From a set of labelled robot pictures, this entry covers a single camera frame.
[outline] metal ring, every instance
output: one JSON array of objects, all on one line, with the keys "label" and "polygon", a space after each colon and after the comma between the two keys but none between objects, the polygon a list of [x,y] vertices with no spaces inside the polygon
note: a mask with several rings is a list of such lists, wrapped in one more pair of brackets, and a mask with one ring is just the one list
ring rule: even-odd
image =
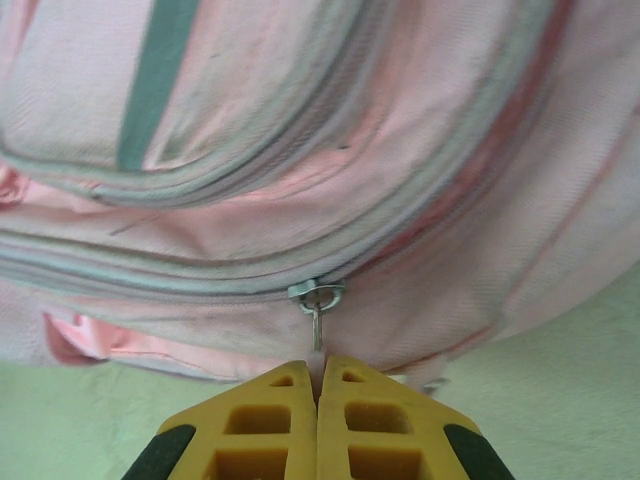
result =
[{"label": "metal ring", "polygon": [[305,302],[304,297],[300,300],[300,303],[298,305],[300,305],[300,310],[302,310],[306,315],[313,315],[315,312],[316,305],[320,306],[321,312],[327,312],[340,303],[340,300],[342,300],[342,291],[343,291],[343,288],[341,287],[335,287],[335,286],[331,287],[331,293],[333,294],[333,298],[331,299],[330,302],[325,303],[324,305],[321,305],[320,303],[316,303],[313,307],[310,307]]}]

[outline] pink fabric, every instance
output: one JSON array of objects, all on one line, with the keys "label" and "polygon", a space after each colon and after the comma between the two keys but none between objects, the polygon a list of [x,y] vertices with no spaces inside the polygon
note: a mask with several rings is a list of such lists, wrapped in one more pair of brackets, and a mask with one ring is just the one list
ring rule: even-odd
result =
[{"label": "pink fabric", "polygon": [[[573,2],[551,3],[555,13],[546,36],[489,133],[478,139],[466,167],[438,191],[422,216],[396,232],[387,248],[373,249],[349,278],[339,308],[326,316],[329,353],[407,373],[418,386],[436,378],[449,359],[468,349],[526,331],[572,308],[640,259],[640,4],[581,0],[571,10]],[[53,4],[43,0],[42,5]],[[97,15],[98,10],[92,10],[96,5],[83,8]],[[519,5],[509,0],[482,6],[472,0],[446,5],[401,2],[366,98],[348,118],[349,128],[337,129],[304,161],[263,188],[199,208],[123,208],[79,196],[101,185],[94,179],[73,178],[73,185],[67,185],[56,183],[59,178],[30,178],[3,166],[0,230],[22,238],[50,237],[55,248],[69,242],[100,246],[100,252],[106,252],[100,257],[105,269],[129,269],[132,274],[156,269],[176,282],[198,280],[202,272],[192,267],[209,265],[212,282],[236,281],[247,293],[256,278],[269,282],[329,255],[338,258],[365,233],[384,228],[402,213],[409,201],[398,200],[398,208],[386,215],[366,217],[411,179],[425,159],[433,182],[445,175],[448,164],[438,163],[438,154],[443,145],[455,147],[446,142],[486,80]],[[37,136],[41,143],[36,142],[30,153],[61,141],[76,155],[78,145],[88,143],[104,147],[96,151],[108,155],[93,160],[106,161],[121,120],[116,110],[122,109],[128,90],[126,82],[100,75],[110,66],[121,78],[130,77],[147,7],[141,2],[129,23],[122,25],[122,45],[105,47],[105,58],[94,59],[80,77],[59,68],[51,84],[44,70],[33,74],[24,60],[44,55],[35,42],[39,30],[33,27],[27,38],[18,40],[16,32],[24,31],[20,25],[29,22],[3,24],[3,65],[17,54],[17,44],[28,46],[21,62],[0,71],[2,88],[22,95],[5,98],[4,104],[11,107],[5,112],[10,114],[0,113],[3,134],[16,142],[16,148],[31,148],[20,141],[43,129],[46,132]],[[203,3],[198,38],[228,41],[230,37],[204,28],[204,19],[229,21],[245,7],[246,2]],[[304,36],[303,29],[288,21],[282,5],[269,8],[274,10],[267,16],[229,27],[238,30],[237,38],[242,38],[243,28],[258,32],[248,43],[239,42],[237,58],[228,64],[233,72],[243,72],[237,82],[222,67],[203,60],[211,44],[199,50],[195,39],[190,43],[146,168],[182,162],[163,157],[176,132],[185,134],[183,160],[195,158],[203,145],[217,141],[230,142],[235,152],[259,140],[238,132],[252,108],[275,95],[270,90],[274,85],[263,85],[260,77],[267,60],[277,54],[278,43],[270,37],[276,32],[270,28],[290,25],[292,39]],[[56,28],[62,24],[46,22],[46,11],[40,17],[38,13],[32,25],[43,25],[43,32],[51,35],[45,37],[57,39],[62,32]],[[95,47],[89,26],[80,32]],[[256,44],[263,37],[271,41]],[[294,50],[298,51],[294,46],[288,50],[287,61],[297,58]],[[51,62],[59,66],[61,58]],[[293,63],[285,62],[281,71],[273,72],[278,81],[285,82]],[[254,64],[255,70],[247,69]],[[96,77],[104,84],[92,83]],[[21,89],[23,79],[29,82]],[[219,93],[229,103],[204,105],[190,97],[198,82],[212,79],[224,86]],[[84,89],[77,98],[50,93],[54,86],[68,92],[76,81]],[[287,88],[285,97],[295,97],[297,90]],[[47,103],[54,97],[57,103]],[[85,98],[97,104],[87,108]],[[51,120],[67,107],[81,113],[70,125]],[[286,102],[279,108],[270,112],[285,112]],[[89,114],[95,116],[87,123]],[[95,118],[106,120],[92,123]],[[231,118],[238,123],[226,131]],[[45,125],[47,119],[53,122],[51,128]],[[251,132],[258,135],[258,130]],[[216,158],[211,165],[224,166],[226,157]],[[153,176],[143,180],[149,185],[154,181]],[[343,227],[348,225],[353,228],[347,231]],[[341,229],[344,235],[334,235]],[[15,238],[0,237],[0,247],[34,258],[52,254]],[[71,247],[55,253],[60,258],[75,254]],[[151,265],[151,259],[157,262]],[[338,260],[333,268],[341,265]],[[0,355],[13,360],[115,360],[234,380],[306,358],[311,348],[311,322],[284,298],[185,303],[70,294],[11,282],[2,287],[0,303],[8,307],[0,315]]]}]

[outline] zipper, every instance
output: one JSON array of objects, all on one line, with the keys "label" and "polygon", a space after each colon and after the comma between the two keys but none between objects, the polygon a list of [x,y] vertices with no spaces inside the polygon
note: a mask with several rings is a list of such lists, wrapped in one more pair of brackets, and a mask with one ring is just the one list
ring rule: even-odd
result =
[{"label": "zipper", "polygon": [[[278,178],[284,171],[304,158],[329,136],[344,127],[362,100],[368,79],[377,63],[389,32],[397,2],[367,0],[349,32],[342,51],[329,68],[324,80],[310,96],[299,114],[285,127],[283,133],[261,152],[240,167],[214,178],[196,179],[201,185],[176,197],[168,189],[155,189],[156,199],[139,198],[147,191],[121,190],[108,185],[94,187],[95,200],[109,205],[151,208],[194,207],[220,201],[260,188]],[[166,195],[157,193],[166,191]]]},{"label": "zipper", "polygon": [[327,366],[327,351],[322,342],[322,318],[340,303],[344,289],[344,282],[323,285],[317,280],[307,280],[289,287],[288,290],[289,298],[298,304],[302,313],[311,317],[313,348],[307,356],[306,363],[316,405],[322,392],[322,381]]},{"label": "zipper", "polygon": [[[553,13],[545,15],[544,25]],[[530,22],[531,15],[524,15],[524,21]],[[535,110],[528,108],[522,122],[531,121],[536,114]],[[473,151],[471,149],[458,159],[458,163],[464,163]],[[486,188],[486,182],[477,188]],[[468,198],[475,198],[473,192]],[[130,255],[122,251],[13,232],[4,232],[0,236],[0,271],[3,276],[18,282],[70,294],[200,304],[212,301],[220,304],[266,302],[289,297],[301,305],[303,312],[309,313],[308,310],[315,303],[311,298],[318,298],[318,295],[328,295],[330,300],[323,305],[327,309],[334,308],[345,290],[340,280],[350,278],[354,272],[359,274],[360,267],[366,265],[372,252],[375,254],[380,246],[389,244],[403,230],[403,226],[419,218],[431,198],[425,195],[418,199],[421,200],[418,203],[405,204],[403,211],[406,209],[408,214],[394,219],[381,233],[375,231],[349,248],[335,250],[334,245],[333,253],[323,255],[320,251],[319,260],[301,262],[294,268],[285,265],[278,273],[254,273],[244,278],[230,278],[225,272],[237,270],[239,265],[197,267],[171,264],[162,258],[150,256],[142,259],[139,254]],[[79,251],[84,253],[84,258],[78,255]],[[312,276],[315,280],[300,283],[300,279],[309,278],[311,272],[316,272]],[[318,272],[328,273],[318,277]]]}]

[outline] zipper ring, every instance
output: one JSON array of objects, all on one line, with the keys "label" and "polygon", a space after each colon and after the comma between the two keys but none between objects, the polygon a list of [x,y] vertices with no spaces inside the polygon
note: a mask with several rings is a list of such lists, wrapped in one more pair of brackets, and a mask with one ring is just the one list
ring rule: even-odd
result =
[{"label": "zipper ring", "polygon": [[[345,285],[343,282],[321,285],[317,280],[311,279],[289,287],[288,293],[289,298],[294,299],[298,303],[300,310],[302,310],[305,315],[313,315],[317,308],[320,309],[320,312],[324,313],[338,305],[342,300],[344,290]],[[330,298],[323,301],[321,294],[327,292]]]},{"label": "zipper ring", "polygon": [[342,300],[342,288],[341,287],[336,287],[336,286],[327,286],[327,287],[318,287],[315,291],[319,291],[319,290],[328,290],[331,289],[331,300],[321,304],[320,302],[316,302],[313,306],[309,306],[306,302],[306,295],[302,298],[300,298],[300,303],[298,304],[300,306],[300,310],[302,310],[303,313],[305,313],[306,315],[313,315],[316,312],[316,308],[320,309],[320,312],[328,312],[329,310],[331,310],[333,307],[335,307],[336,305],[338,305],[340,303],[340,301]]}]

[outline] yellow plastic part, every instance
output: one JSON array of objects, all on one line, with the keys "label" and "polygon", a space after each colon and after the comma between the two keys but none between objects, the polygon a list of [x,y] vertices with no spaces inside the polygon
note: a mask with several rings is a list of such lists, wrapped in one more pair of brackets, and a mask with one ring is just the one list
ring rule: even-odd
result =
[{"label": "yellow plastic part", "polygon": [[513,478],[469,418],[353,358],[329,357],[317,411],[305,362],[285,364],[169,418],[125,478]]},{"label": "yellow plastic part", "polygon": [[196,433],[169,480],[315,479],[316,405],[302,361],[174,415],[158,434],[184,424]]},{"label": "yellow plastic part", "polygon": [[318,405],[319,480],[468,480],[443,427],[461,413],[349,357],[330,357]]}]

